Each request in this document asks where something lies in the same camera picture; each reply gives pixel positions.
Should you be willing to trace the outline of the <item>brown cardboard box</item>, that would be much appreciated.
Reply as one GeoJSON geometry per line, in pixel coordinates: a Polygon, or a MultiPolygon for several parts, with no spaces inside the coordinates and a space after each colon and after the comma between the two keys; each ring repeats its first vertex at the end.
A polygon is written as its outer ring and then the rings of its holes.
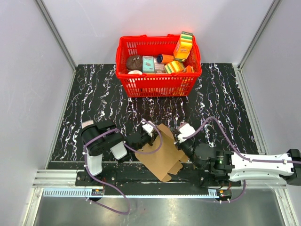
{"type": "Polygon", "coordinates": [[[139,153],[135,153],[136,158],[144,164],[160,181],[170,181],[172,175],[177,175],[183,168],[182,163],[189,158],[183,150],[178,150],[174,144],[174,136],[167,126],[158,125],[163,141],[157,136],[152,146],[146,144],[139,153]]]}

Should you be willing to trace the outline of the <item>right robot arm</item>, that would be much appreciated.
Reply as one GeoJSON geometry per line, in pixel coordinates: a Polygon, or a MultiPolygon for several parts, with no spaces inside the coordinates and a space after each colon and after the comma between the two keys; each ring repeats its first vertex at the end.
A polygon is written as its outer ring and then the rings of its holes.
{"type": "Polygon", "coordinates": [[[187,123],[178,129],[172,128],[171,132],[175,146],[197,169],[211,174],[218,186],[242,180],[284,180],[291,186],[301,184],[301,153],[298,149],[276,155],[242,154],[205,143],[196,145],[192,138],[185,138],[195,132],[187,123]]]}

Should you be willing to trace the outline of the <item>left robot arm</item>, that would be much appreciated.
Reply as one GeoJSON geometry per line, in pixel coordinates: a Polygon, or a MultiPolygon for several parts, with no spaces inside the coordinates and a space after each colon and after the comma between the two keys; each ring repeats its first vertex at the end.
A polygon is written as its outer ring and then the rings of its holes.
{"type": "Polygon", "coordinates": [[[142,149],[145,144],[152,145],[157,135],[154,127],[145,122],[138,127],[136,132],[127,136],[123,136],[117,131],[112,120],[83,122],[80,136],[84,144],[89,169],[85,180],[91,186],[97,186],[101,183],[104,154],[111,153],[116,160],[125,160],[131,148],[137,151],[142,149]]]}

